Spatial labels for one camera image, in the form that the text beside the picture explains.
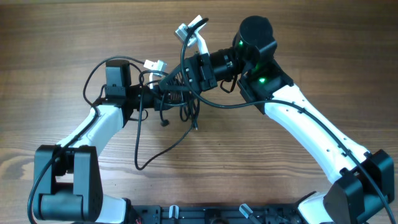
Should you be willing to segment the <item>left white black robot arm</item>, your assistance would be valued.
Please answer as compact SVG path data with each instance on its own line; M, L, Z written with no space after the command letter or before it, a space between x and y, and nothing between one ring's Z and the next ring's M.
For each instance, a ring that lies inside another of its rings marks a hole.
M31 223L137 223L131 201L105 195L98 157L111 138L130 121L134 110L153 108L150 85L143 77L132 85L131 68L139 61L126 56L103 60L106 83L88 117L69 136L41 145L34 155L34 184L27 202Z

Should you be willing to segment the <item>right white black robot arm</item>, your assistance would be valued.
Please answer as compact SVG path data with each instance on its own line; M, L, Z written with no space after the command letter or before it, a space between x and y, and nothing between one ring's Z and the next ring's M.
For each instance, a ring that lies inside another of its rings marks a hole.
M232 82L246 106L285 128L316 160L331 188L299 201L296 213L305 223L366 223L380 210L391 211L395 197L394 162L383 150L369 152L343 134L303 95L274 58L277 42L269 20L245 18L228 49L209 53L199 31L206 19L180 25L175 35L184 48L198 53L181 56L180 65L160 82L161 91L202 93Z

